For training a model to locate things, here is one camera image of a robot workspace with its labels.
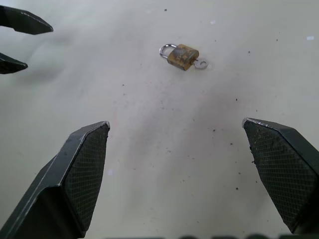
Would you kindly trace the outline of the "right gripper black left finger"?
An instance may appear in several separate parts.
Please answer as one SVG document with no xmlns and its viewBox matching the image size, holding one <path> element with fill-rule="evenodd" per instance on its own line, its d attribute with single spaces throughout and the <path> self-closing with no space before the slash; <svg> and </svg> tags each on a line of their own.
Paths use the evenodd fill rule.
<svg viewBox="0 0 319 239">
<path fill-rule="evenodd" d="M 0 230 L 2 239 L 82 239 L 100 192 L 110 124 L 71 133 Z"/>
</svg>

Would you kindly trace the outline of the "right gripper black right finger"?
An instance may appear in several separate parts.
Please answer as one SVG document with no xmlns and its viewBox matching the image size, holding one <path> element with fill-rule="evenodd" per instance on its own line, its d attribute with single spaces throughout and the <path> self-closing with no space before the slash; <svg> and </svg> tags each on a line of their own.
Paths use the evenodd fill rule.
<svg viewBox="0 0 319 239">
<path fill-rule="evenodd" d="M 293 234 L 319 232 L 319 152 L 296 129 L 261 119 L 242 122 L 259 177 Z"/>
</svg>

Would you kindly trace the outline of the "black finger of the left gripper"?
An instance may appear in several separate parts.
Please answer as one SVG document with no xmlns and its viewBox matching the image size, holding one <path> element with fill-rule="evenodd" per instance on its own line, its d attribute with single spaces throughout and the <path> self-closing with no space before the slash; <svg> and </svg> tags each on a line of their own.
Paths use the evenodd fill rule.
<svg viewBox="0 0 319 239">
<path fill-rule="evenodd" d="M 3 5 L 0 6 L 0 25 L 31 35 L 53 32 L 53 27 L 41 17 L 26 10 Z"/>
<path fill-rule="evenodd" d="M 0 53 L 0 73 L 12 74 L 27 69 L 28 65 Z"/>
</svg>

